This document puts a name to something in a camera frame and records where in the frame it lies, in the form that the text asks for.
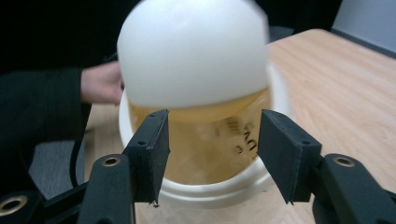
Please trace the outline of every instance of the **human hand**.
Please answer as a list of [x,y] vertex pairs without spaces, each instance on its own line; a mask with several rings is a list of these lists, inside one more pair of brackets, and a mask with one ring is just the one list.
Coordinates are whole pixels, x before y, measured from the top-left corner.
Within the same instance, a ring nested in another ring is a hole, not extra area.
[[120,104],[122,78],[118,62],[104,63],[82,70],[81,102]]

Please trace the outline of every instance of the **person's arm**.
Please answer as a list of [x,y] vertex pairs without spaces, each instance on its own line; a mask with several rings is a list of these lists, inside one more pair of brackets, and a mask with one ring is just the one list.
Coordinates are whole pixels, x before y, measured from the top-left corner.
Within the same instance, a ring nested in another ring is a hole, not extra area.
[[92,103],[120,103],[118,62],[87,69],[18,71],[0,76],[0,150],[79,139],[82,110]]

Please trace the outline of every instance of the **screw hole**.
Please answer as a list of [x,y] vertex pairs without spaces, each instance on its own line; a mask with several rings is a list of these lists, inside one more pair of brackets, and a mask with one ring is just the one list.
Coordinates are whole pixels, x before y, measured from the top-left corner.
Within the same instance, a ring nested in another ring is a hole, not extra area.
[[109,167],[109,166],[115,166],[120,163],[120,159],[117,157],[111,157],[107,158],[106,160],[102,161],[102,165]]
[[0,203],[0,217],[13,214],[24,207],[27,197],[24,195],[9,198]]
[[353,162],[352,160],[345,158],[345,157],[336,157],[333,160],[335,161],[335,163],[345,166],[345,167],[355,166],[355,162]]

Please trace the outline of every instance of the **black sleeve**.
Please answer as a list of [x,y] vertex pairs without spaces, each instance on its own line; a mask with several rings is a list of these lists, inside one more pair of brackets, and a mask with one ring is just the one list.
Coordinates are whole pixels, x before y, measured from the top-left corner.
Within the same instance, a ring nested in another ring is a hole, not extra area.
[[0,151],[79,139],[88,106],[80,102],[80,76],[77,68],[0,76]]

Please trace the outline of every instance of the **wooden table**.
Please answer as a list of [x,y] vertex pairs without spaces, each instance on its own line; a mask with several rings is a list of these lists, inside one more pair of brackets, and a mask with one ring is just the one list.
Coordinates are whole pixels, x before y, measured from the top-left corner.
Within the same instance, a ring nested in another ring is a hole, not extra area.
[[[268,49],[289,88],[292,118],[319,140],[322,155],[359,160],[384,189],[395,192],[396,61],[320,30],[281,39]],[[96,159],[123,151],[118,111],[114,105],[92,107],[86,176]],[[279,194],[277,188],[269,191]],[[314,223],[311,206],[280,206],[271,223]]]

